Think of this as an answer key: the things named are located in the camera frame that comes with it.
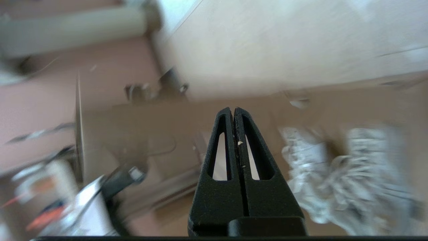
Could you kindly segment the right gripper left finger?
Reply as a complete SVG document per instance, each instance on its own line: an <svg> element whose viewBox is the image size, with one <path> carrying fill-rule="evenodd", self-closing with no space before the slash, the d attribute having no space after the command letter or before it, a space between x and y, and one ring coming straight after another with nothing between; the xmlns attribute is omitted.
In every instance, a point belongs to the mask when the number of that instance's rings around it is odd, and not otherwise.
<svg viewBox="0 0 428 241"><path fill-rule="evenodd" d="M220 110L214 121L188 217L189 236L228 236L229 222L248 213L245 175L248 155L245 137L237 128L239 108ZM220 135L225 138L226 180L214 179Z"/></svg>

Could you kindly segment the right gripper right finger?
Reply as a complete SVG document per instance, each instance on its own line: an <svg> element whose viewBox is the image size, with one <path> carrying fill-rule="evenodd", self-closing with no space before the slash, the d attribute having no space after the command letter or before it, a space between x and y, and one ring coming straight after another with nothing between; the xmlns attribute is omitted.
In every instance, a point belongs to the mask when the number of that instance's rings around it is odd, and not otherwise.
<svg viewBox="0 0 428 241"><path fill-rule="evenodd" d="M304 214L249 112L234 110L237 169L248 217L297 217Z"/></svg>

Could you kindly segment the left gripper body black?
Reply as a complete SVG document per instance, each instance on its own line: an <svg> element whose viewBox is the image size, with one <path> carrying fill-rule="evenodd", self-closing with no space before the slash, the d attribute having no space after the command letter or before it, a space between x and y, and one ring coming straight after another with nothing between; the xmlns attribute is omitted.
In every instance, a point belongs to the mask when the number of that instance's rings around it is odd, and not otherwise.
<svg viewBox="0 0 428 241"><path fill-rule="evenodd" d="M134 166L125 165L116 168L108 177L103 179L101 195L105 201L109 201L115 195L134 183L130 172Z"/></svg>

